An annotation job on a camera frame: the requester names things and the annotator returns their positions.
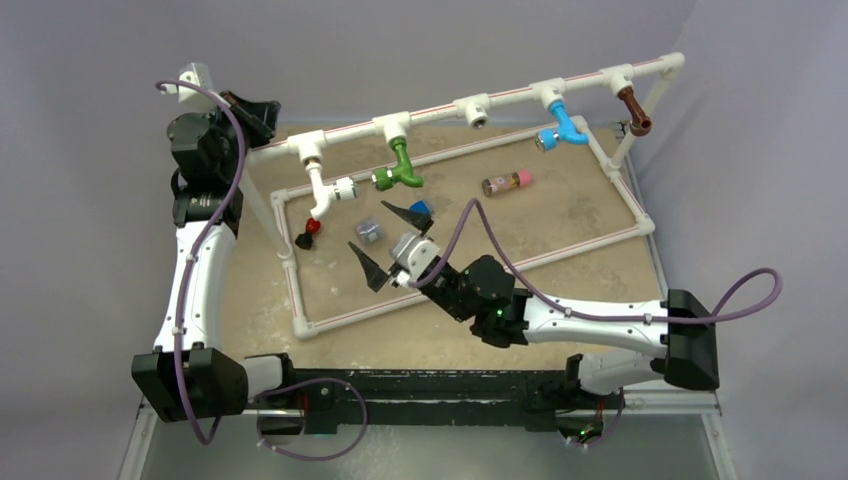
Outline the white water faucet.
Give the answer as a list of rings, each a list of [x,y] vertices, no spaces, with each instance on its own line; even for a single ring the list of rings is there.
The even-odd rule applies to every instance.
[[[333,203],[352,201],[358,198],[359,188],[351,176],[340,177],[332,183],[325,183],[322,176],[323,166],[318,157],[309,157],[304,161],[312,189],[315,206],[310,210],[310,217],[320,220],[331,208]]]

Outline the white pvc pipe frame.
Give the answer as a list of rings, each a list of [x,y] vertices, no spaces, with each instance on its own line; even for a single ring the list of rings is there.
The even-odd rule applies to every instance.
[[[606,87],[617,98],[619,90],[626,86],[632,86],[636,99],[646,113],[651,116],[668,87],[681,72],[684,64],[684,55],[680,52],[674,52],[636,64],[621,64],[600,69],[593,73],[568,78],[557,77],[542,80],[525,87],[503,92],[479,93],[456,99],[444,105],[414,112],[402,111],[330,130],[308,131],[306,133],[291,135],[284,140],[273,141],[265,146],[256,147],[249,154],[248,161],[250,164],[256,165],[264,161],[279,159],[285,155],[294,155],[300,160],[303,167],[304,161],[309,157],[318,157],[323,166],[323,152],[330,146],[341,145],[372,136],[381,136],[384,138],[386,144],[388,144],[392,138],[397,136],[407,138],[409,131],[414,127],[448,119],[464,119],[470,127],[480,129],[486,125],[489,120],[489,113],[494,108],[523,102],[537,102],[548,112],[547,107],[553,101],[563,100],[565,103],[565,94],[591,87]],[[607,155],[588,126],[587,121],[580,115],[569,115],[569,117],[580,133],[588,135],[589,143],[584,146],[589,148],[596,157],[605,176],[631,211],[635,223],[631,227],[602,237],[520,261],[517,266],[522,271],[545,266],[555,261],[564,260],[631,238],[648,237],[655,231],[654,221],[641,206],[636,194],[628,186],[621,173],[624,161],[633,143],[639,138],[630,132],[630,123],[627,126],[624,138],[621,140],[614,154]],[[541,125],[535,129],[525,129],[511,134],[441,150],[436,153],[415,158],[410,157],[412,165],[415,170],[419,166],[446,161],[458,156],[477,153],[524,140],[535,139],[536,134],[540,130],[557,125],[556,119],[554,117],[553,119],[553,122]],[[356,182],[363,182],[370,177],[369,173],[365,170],[355,172],[350,176]],[[313,197],[310,181],[308,184],[294,189],[277,190],[271,196],[271,213],[259,214],[258,217],[263,224],[267,224],[271,220],[276,222],[279,233],[274,239],[279,245],[290,247],[293,243],[285,213],[286,202],[306,195]]]

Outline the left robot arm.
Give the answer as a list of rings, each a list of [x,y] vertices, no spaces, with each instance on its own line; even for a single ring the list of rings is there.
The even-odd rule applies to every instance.
[[[243,194],[236,185],[240,139],[259,147],[276,133],[281,105],[231,91],[220,107],[185,113],[166,129],[177,168],[171,177],[177,262],[165,318],[150,353],[134,356],[131,376],[165,422],[238,415],[260,397],[284,409],[298,382],[286,353],[237,361],[221,350],[219,307],[237,240]]]

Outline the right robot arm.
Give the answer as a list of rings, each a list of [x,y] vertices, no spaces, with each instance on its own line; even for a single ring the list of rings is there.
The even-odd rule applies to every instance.
[[[392,248],[388,269],[350,246],[370,290],[387,284],[414,289],[455,321],[469,321],[474,336],[497,348],[552,342],[612,348],[608,355],[568,358],[561,392],[569,404],[584,407],[598,396],[659,379],[690,391],[718,389],[716,327],[692,293],[671,289],[663,300],[624,303],[545,295],[502,251],[452,267],[456,237],[442,250],[428,234],[430,215],[385,206],[413,229]]]

